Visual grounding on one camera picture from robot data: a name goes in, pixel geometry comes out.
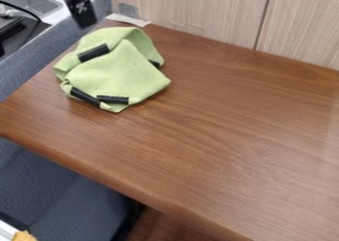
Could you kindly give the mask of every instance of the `black clip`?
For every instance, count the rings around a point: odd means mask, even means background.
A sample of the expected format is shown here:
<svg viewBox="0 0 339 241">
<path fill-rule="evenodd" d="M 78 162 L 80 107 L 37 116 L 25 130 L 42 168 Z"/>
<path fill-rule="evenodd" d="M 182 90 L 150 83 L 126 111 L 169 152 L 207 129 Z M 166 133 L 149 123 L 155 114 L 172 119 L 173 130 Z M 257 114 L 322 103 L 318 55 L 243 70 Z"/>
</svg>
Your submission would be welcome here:
<svg viewBox="0 0 339 241">
<path fill-rule="evenodd" d="M 85 101 L 85 102 L 88 102 L 94 106 L 97 106 L 97 107 L 100 107 L 100 103 L 101 101 L 96 99 L 95 97 L 83 92 L 82 90 L 76 88 L 75 86 L 70 90 L 70 95 L 82 100 L 82 101 Z"/>
<path fill-rule="evenodd" d="M 129 103 L 129 97 L 97 95 L 96 98 L 106 103 L 120 103 L 120 104 Z"/>
<path fill-rule="evenodd" d="M 156 61 L 152 61 L 152 60 L 149 60 L 149 62 L 154 65 L 157 69 L 160 68 L 161 64 L 159 62 L 156 62 Z"/>
<path fill-rule="evenodd" d="M 77 57 L 79 58 L 80 62 L 86 62 L 92 60 L 94 58 L 98 58 L 103 55 L 109 54 L 109 49 L 106 44 L 101 46 L 95 47 L 91 50 L 88 50 L 84 53 L 78 54 Z"/>
</svg>

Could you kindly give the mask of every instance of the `wooden desk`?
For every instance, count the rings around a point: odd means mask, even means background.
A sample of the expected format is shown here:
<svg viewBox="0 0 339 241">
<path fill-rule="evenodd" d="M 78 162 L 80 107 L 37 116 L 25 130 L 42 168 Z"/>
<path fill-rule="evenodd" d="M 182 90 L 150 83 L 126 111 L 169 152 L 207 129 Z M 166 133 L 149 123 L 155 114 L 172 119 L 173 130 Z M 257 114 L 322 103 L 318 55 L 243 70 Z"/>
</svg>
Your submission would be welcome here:
<svg viewBox="0 0 339 241">
<path fill-rule="evenodd" d="M 1 104 L 1 135 L 214 237 L 339 240 L 339 73 L 145 31 L 167 90 L 116 115 L 50 64 Z"/>
</svg>

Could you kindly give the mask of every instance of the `black object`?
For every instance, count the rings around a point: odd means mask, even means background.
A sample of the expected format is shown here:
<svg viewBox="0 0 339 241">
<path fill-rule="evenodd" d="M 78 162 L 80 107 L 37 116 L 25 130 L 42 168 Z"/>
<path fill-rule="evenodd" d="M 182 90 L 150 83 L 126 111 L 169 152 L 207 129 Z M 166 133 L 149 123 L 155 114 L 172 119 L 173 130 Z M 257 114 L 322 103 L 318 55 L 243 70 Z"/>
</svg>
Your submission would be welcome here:
<svg viewBox="0 0 339 241">
<path fill-rule="evenodd" d="M 97 22 L 90 0 L 64 0 L 64 2 L 80 28 L 87 28 Z"/>
<path fill-rule="evenodd" d="M 35 19 L 24 17 L 21 25 L 1 37 L 5 55 L 0 56 L 0 61 L 17 51 L 25 43 L 50 27 L 50 24 L 39 23 Z"/>
<path fill-rule="evenodd" d="M 85 101 L 85 102 L 88 102 L 94 106 L 97 106 L 97 107 L 100 107 L 100 103 L 101 101 L 99 101 L 98 99 L 96 99 L 95 97 L 83 92 L 82 90 L 76 88 L 76 87 L 73 87 L 71 90 L 70 90 L 70 95 L 82 100 L 82 101 Z"/>
<path fill-rule="evenodd" d="M 149 60 L 149 62 L 154 65 L 157 69 L 160 68 L 160 63 L 159 62 L 156 62 L 156 61 L 152 61 L 152 60 Z"/>
<path fill-rule="evenodd" d="M 0 211 L 0 220 L 6 222 L 7 224 L 13 226 L 14 228 L 24 231 L 28 230 L 28 226 L 21 221 L 14 219 L 12 216 L 9 216 L 8 214 L 5 214 L 4 212 Z"/>
<path fill-rule="evenodd" d="M 82 54 L 78 54 L 77 57 L 81 62 L 86 62 L 89 60 L 92 60 L 94 58 L 98 58 L 100 56 L 108 54 L 110 51 L 106 44 L 103 44 L 101 46 L 95 47 L 91 50 L 88 50 Z"/>
<path fill-rule="evenodd" d="M 0 40 L 0 57 L 3 57 L 5 55 L 4 47 L 2 46 L 1 40 Z"/>
<path fill-rule="evenodd" d="M 6 2 L 6 1 L 2 1 L 2 0 L 0 0 L 0 4 L 3 4 L 5 6 L 9 6 L 9 7 L 13 7 L 15 9 L 17 9 L 17 10 L 25 12 L 26 14 L 32 15 L 34 18 L 36 18 L 38 20 L 38 22 L 42 21 L 42 19 L 40 19 L 39 16 L 37 16 L 35 13 L 32 13 L 29 10 L 26 10 L 25 8 L 18 7 L 17 5 L 13 5 L 12 3 L 9 3 L 9 2 Z"/>
<path fill-rule="evenodd" d="M 97 95 L 96 98 L 106 103 L 120 103 L 120 104 L 129 103 L 129 97 Z"/>
<path fill-rule="evenodd" d="M 9 35 L 13 33 L 13 31 L 16 31 L 17 28 L 21 28 L 20 26 L 23 20 L 23 16 L 13 18 L 0 17 L 0 38 L 4 40 L 5 35 Z"/>
</svg>

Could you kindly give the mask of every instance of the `white paper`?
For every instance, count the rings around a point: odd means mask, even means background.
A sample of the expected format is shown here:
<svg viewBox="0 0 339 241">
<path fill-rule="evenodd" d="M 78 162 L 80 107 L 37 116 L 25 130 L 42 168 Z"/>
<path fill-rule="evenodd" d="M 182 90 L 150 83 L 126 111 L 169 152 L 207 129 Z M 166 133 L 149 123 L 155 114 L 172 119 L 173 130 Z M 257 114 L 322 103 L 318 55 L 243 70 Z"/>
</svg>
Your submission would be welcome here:
<svg viewBox="0 0 339 241">
<path fill-rule="evenodd" d="M 107 16 L 106 18 L 108 20 L 112 20 L 112 21 L 130 23 L 130 24 L 136 25 L 136 26 L 141 27 L 141 28 L 144 28 L 146 25 L 152 24 L 152 22 L 150 22 L 150 21 L 135 19 L 135 18 L 128 17 L 128 16 L 125 16 L 125 15 L 121 15 L 121 14 L 111 14 L 111 15 Z"/>
</svg>

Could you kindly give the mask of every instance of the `black cable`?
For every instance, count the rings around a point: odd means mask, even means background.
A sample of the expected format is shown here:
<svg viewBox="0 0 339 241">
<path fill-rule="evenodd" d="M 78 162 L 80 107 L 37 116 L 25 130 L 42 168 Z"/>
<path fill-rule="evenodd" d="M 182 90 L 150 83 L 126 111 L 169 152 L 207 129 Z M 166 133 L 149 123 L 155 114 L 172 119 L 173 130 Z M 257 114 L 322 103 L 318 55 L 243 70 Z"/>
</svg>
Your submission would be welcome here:
<svg viewBox="0 0 339 241">
<path fill-rule="evenodd" d="M 3 4 L 3 5 L 5 5 L 5 6 L 9 6 L 9 7 L 13 7 L 13 8 L 15 8 L 15 9 L 17 9 L 17 10 L 23 11 L 23 12 L 29 14 L 29 15 L 32 15 L 32 16 L 33 16 L 34 18 L 36 18 L 39 22 L 42 21 L 42 19 L 40 19 L 36 14 L 32 13 L 31 11 L 26 10 L 25 8 L 18 7 L 18 6 L 16 6 L 16 5 L 13 5 L 13 4 L 8 3 L 8 2 L 6 2 L 6 1 L 3 1 L 3 0 L 0 0 L 0 4 Z"/>
</svg>

